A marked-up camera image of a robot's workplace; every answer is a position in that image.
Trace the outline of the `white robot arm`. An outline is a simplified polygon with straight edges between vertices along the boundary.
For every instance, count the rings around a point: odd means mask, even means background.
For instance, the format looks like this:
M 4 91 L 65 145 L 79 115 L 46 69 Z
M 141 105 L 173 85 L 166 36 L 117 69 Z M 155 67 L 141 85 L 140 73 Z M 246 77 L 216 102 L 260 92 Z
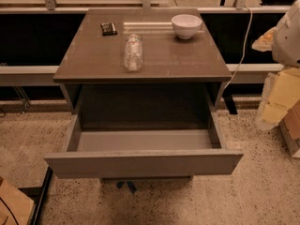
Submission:
M 269 73 L 262 90 L 256 126 L 260 130 L 276 127 L 300 99 L 300 0 L 252 44 L 252 49 L 272 52 L 276 62 L 284 66 L 278 74 Z

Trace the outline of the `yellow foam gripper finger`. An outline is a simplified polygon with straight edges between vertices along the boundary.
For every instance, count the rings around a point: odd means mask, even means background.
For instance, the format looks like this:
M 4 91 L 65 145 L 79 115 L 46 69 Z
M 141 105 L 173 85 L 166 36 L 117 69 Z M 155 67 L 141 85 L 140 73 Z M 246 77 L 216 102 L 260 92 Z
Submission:
M 279 73 L 269 73 L 262 90 L 262 101 L 256 116 L 260 130 L 276 127 L 288 111 L 300 100 L 300 69 L 290 67 Z

